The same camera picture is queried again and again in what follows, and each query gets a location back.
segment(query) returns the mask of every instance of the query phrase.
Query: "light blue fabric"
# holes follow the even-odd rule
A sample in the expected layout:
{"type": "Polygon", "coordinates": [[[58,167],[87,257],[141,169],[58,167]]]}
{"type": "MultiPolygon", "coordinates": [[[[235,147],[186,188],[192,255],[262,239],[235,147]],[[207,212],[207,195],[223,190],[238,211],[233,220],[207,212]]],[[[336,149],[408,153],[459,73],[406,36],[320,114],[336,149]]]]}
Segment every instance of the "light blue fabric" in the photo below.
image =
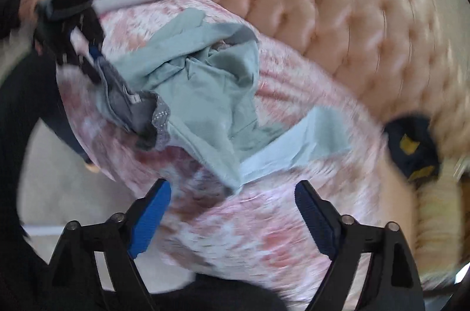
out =
{"type": "MultiPolygon", "coordinates": [[[[167,145],[184,148],[235,193],[266,174],[349,147],[341,115],[330,108],[314,108],[286,133],[281,124],[260,126],[253,103],[259,79],[255,34],[245,25],[209,24],[204,17],[186,9],[114,64],[132,90],[152,91],[168,105],[167,145]]],[[[103,96],[97,100],[103,110],[103,96]]]]}

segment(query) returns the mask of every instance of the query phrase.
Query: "dark blue gripper pad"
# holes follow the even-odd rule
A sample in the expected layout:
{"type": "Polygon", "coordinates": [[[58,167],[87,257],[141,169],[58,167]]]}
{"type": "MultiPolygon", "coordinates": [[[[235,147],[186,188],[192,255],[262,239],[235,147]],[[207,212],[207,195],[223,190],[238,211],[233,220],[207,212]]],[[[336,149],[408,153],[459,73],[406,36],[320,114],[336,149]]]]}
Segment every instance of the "dark blue gripper pad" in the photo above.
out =
{"type": "Polygon", "coordinates": [[[132,259],[149,247],[171,197],[170,183],[165,181],[131,231],[132,239],[128,252],[132,259]]]}
{"type": "Polygon", "coordinates": [[[295,203],[318,250],[333,260],[338,252],[334,230],[302,182],[295,187],[295,203]]]}

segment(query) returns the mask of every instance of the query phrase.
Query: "clothing tag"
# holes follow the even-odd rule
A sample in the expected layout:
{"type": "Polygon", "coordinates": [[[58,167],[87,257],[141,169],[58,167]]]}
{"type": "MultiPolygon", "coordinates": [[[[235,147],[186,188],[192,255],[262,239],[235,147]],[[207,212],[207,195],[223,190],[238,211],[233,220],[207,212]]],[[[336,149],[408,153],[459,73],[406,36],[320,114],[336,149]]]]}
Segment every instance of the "clothing tag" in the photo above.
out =
{"type": "Polygon", "coordinates": [[[127,88],[125,86],[125,84],[122,86],[122,90],[124,91],[124,93],[127,95],[127,97],[129,98],[129,101],[132,103],[132,104],[136,104],[136,103],[140,103],[142,100],[140,99],[140,95],[139,94],[133,94],[133,95],[130,95],[127,91],[127,88]]]}

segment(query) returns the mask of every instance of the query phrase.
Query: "person's arm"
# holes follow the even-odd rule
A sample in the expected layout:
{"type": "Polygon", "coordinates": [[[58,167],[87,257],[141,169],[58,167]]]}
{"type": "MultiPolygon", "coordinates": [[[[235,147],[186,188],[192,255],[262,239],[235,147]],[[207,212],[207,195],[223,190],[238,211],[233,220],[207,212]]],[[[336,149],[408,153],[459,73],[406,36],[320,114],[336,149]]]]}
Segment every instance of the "person's arm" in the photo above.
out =
{"type": "Polygon", "coordinates": [[[22,22],[36,22],[34,11],[39,0],[0,0],[0,39],[7,37],[11,30],[22,22]]]}

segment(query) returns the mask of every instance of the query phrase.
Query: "hand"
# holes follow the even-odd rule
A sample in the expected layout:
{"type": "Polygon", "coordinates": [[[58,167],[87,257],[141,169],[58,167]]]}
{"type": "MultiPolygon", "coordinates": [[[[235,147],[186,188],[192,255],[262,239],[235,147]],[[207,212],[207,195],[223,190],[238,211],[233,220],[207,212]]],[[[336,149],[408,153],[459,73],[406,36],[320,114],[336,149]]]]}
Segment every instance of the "hand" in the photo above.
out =
{"type": "Polygon", "coordinates": [[[38,16],[36,14],[36,5],[41,0],[21,0],[18,16],[22,23],[36,24],[38,16]]]}

